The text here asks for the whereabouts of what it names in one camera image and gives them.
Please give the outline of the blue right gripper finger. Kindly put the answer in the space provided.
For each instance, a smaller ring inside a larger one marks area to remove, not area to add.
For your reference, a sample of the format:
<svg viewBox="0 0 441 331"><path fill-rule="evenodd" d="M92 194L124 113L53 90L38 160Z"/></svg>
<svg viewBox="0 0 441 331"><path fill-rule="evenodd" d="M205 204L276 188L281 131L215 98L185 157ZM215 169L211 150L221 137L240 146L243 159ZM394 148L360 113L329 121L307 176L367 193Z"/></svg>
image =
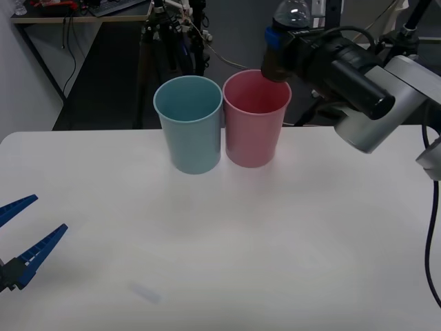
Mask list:
<svg viewBox="0 0 441 331"><path fill-rule="evenodd" d="M267 46L271 49L280 48L280 33L275 31L272 27L267 27L265 29L265 41Z"/></svg>

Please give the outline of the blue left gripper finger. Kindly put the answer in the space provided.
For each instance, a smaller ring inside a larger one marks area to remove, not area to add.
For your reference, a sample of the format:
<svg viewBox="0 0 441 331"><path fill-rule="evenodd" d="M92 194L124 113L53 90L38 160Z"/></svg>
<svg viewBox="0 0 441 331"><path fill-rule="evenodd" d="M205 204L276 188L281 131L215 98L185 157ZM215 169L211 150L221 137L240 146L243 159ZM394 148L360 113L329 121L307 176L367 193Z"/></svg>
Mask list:
<svg viewBox="0 0 441 331"><path fill-rule="evenodd" d="M32 194L0 207L0 227L3 227L7 222L17 216L18 213L22 212L30 204L34 203L37 199L37 195Z"/></svg>
<svg viewBox="0 0 441 331"><path fill-rule="evenodd" d="M13 291L15 288L24 289L33 279L41 264L61 240L67 231L66 224L60 225L56 230L44 237L31 248L14 257L1 266L1 291L6 288Z"/></svg>

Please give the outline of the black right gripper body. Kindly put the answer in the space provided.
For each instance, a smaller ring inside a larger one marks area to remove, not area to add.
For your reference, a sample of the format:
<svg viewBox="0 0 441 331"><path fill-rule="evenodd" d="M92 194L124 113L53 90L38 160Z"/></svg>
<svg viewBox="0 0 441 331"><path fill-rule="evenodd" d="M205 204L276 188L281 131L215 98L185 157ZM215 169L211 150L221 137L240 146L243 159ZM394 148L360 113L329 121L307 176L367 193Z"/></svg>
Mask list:
<svg viewBox="0 0 441 331"><path fill-rule="evenodd" d="M314 64L323 44L323 28L290 30L281 33L279 49L279 81L296 75L307 83L322 83L320 64Z"/></svg>

